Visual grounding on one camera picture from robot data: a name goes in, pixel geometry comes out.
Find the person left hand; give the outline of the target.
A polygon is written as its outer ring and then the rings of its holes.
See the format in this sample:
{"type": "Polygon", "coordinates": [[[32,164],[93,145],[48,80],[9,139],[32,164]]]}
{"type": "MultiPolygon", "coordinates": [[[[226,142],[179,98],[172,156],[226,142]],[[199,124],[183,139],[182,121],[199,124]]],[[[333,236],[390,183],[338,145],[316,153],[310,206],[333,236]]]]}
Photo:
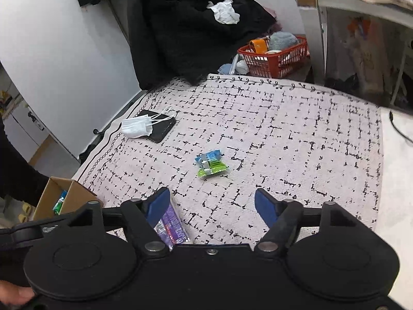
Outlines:
{"type": "Polygon", "coordinates": [[[8,281],[0,281],[0,301],[5,305],[21,306],[33,299],[34,291],[8,281]]]}

